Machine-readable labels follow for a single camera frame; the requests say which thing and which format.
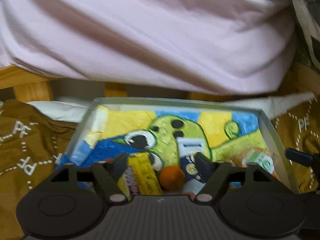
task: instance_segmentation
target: brown bag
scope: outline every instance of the brown bag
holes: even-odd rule
[[[19,200],[54,170],[76,123],[55,121],[35,107],[8,100],[0,108],[0,239],[18,240]]]
[[[293,148],[306,153],[320,151],[320,102],[304,102],[272,121],[285,149]],[[301,193],[314,191],[318,182],[311,168],[292,162],[293,172]]]

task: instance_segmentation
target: orange ball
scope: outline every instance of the orange ball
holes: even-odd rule
[[[179,167],[168,166],[160,173],[160,185],[167,191],[181,190],[183,188],[184,181],[184,173]]]

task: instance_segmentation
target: green cartoon character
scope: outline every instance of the green cartoon character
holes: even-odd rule
[[[202,151],[206,157],[212,159],[212,153],[201,126],[175,115],[158,117],[151,122],[148,130],[131,131],[124,138],[114,139],[114,142],[148,151],[154,159],[153,167],[160,170],[164,166],[179,165],[178,138],[189,138],[190,141],[203,139]]]

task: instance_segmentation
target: snack wrapper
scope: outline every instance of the snack wrapper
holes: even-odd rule
[[[129,200],[132,195],[163,194],[148,153],[136,153],[128,158],[128,168],[119,179],[118,186]]]
[[[204,153],[205,141],[201,138],[177,138],[178,151],[180,156],[180,168],[185,175],[185,181],[196,179],[205,182],[198,173],[195,165],[194,155]]]
[[[279,179],[276,174],[274,160],[275,156],[272,152],[258,147],[246,149],[233,159],[239,167],[246,167],[248,163],[257,163],[275,178]]]

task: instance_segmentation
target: white cloth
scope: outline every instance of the white cloth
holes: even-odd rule
[[[231,101],[233,106],[262,109],[269,119],[279,116],[302,102],[313,99],[313,93],[292,94],[285,97],[269,97]],[[54,120],[67,122],[81,122],[88,107],[75,103],[34,101],[28,104],[35,106],[41,113]]]
[[[205,93],[276,90],[290,0],[1,0],[0,65]]]

